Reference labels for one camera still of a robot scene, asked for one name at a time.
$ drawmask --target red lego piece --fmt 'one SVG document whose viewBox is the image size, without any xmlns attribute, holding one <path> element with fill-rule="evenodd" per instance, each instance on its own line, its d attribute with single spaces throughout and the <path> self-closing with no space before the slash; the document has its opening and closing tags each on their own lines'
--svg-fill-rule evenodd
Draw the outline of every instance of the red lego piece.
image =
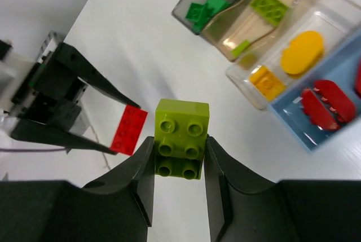
<svg viewBox="0 0 361 242">
<path fill-rule="evenodd" d="M 330 105 L 329 110 L 337 114 L 339 122 L 350 122 L 356 117 L 356 106 L 331 80 L 317 80 L 314 91 L 322 96 L 321 101 Z"/>
<path fill-rule="evenodd" d="M 356 92 L 359 95 L 359 97 L 361 97 L 361 60 L 360 60 L 360 65 L 359 65 L 359 69 L 357 72 L 357 76 L 356 76 Z"/>
<path fill-rule="evenodd" d="M 133 155 L 148 112 L 127 105 L 115 133 L 112 151 Z"/>
<path fill-rule="evenodd" d="M 311 122 L 314 125 L 318 125 L 322 129 L 328 131 L 340 129 L 340 126 L 337 124 L 331 113 L 328 112 L 327 108 L 309 88 L 304 89 L 301 96 L 303 112 L 311 117 Z"/>
</svg>

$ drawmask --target green lego plate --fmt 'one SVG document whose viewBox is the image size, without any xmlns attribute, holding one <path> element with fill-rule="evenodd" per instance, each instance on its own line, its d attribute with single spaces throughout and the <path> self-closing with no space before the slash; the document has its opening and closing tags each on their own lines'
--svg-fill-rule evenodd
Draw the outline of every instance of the green lego plate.
<svg viewBox="0 0 361 242">
<path fill-rule="evenodd" d="M 186 19 L 196 24 L 205 24 L 207 22 L 207 5 L 192 3 L 187 12 Z"/>
<path fill-rule="evenodd" d="M 200 179 L 209 105 L 161 99 L 156 109 L 156 174 Z"/>
<path fill-rule="evenodd" d="M 207 0 L 207 7 L 211 11 L 210 15 L 214 16 L 217 13 L 223 11 L 225 8 L 227 8 L 230 3 L 226 0 Z"/>
<path fill-rule="evenodd" d="M 279 0 L 254 0 L 250 6 L 256 13 L 275 27 L 281 23 L 288 10 L 288 6 Z"/>
</svg>

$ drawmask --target cable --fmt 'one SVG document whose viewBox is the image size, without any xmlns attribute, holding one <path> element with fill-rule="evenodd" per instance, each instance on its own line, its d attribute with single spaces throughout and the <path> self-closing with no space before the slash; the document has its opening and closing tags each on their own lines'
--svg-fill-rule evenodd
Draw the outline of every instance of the cable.
<svg viewBox="0 0 361 242">
<path fill-rule="evenodd" d="M 64 148 L 54 148 L 54 149 L 7 149 L 7 148 L 0 148 L 0 152 L 4 153 L 41 153 L 41 152 L 61 152 L 66 151 L 67 149 Z"/>
</svg>

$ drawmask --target yellow round lego piece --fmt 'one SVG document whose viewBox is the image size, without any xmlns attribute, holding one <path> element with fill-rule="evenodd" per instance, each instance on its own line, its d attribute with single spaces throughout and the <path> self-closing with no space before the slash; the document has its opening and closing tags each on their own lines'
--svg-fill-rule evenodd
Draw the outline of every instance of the yellow round lego piece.
<svg viewBox="0 0 361 242">
<path fill-rule="evenodd" d="M 321 34 L 307 31 L 290 41 L 283 51 L 281 67 L 291 75 L 300 75 L 310 69 L 323 55 L 324 46 Z"/>
</svg>

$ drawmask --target lego brick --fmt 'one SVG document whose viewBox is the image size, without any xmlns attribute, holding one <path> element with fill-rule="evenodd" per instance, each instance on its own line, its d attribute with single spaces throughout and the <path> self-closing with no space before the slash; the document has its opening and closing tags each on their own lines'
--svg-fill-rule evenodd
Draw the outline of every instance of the lego brick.
<svg viewBox="0 0 361 242">
<path fill-rule="evenodd" d="M 279 0 L 254 0 L 250 6 L 259 16 L 275 27 L 281 23 L 288 10 L 288 6 Z"/>
<path fill-rule="evenodd" d="M 208 131 L 209 105 L 161 99 L 155 120 L 156 173 L 200 179 Z"/>
<path fill-rule="evenodd" d="M 329 105 L 339 122 L 350 122 L 356 117 L 356 106 L 347 95 L 331 80 L 317 80 L 314 92 L 320 94 L 321 101 Z"/>
<path fill-rule="evenodd" d="M 195 33 L 200 33 L 203 30 L 204 26 L 205 26 L 204 24 L 194 24 L 193 31 Z"/>
<path fill-rule="evenodd" d="M 225 8 L 227 8 L 230 3 L 226 0 L 207 0 L 207 8 L 209 8 L 210 15 L 214 16 L 217 13 L 223 11 Z"/>
<path fill-rule="evenodd" d="M 187 12 L 186 19 L 195 23 L 205 24 L 207 22 L 207 5 L 192 3 Z"/>
<path fill-rule="evenodd" d="M 115 133 L 110 150 L 124 153 L 129 156 L 133 155 L 147 114 L 146 111 L 127 105 Z"/>
<path fill-rule="evenodd" d="M 302 32 L 292 39 L 282 53 L 281 67 L 292 76 L 301 76 L 323 56 L 324 43 L 321 34 L 313 30 Z"/>
<path fill-rule="evenodd" d="M 261 66 L 251 75 L 249 81 L 268 101 L 272 101 L 286 89 L 285 85 L 265 66 Z"/>
<path fill-rule="evenodd" d="M 234 48 L 231 52 L 232 55 L 236 58 L 250 45 L 250 42 L 246 39 L 242 43 L 238 45 L 238 47 Z"/>
<path fill-rule="evenodd" d="M 302 111 L 304 114 L 310 116 L 310 121 L 313 125 L 317 125 L 323 130 L 336 131 L 340 129 L 336 120 L 326 107 L 317 98 L 309 88 L 306 88 L 301 93 Z"/>
<path fill-rule="evenodd" d="M 356 88 L 356 92 L 357 92 L 358 96 L 361 97 L 361 60 L 359 62 L 359 66 L 358 66 L 358 70 L 357 70 L 355 88 Z"/>
</svg>

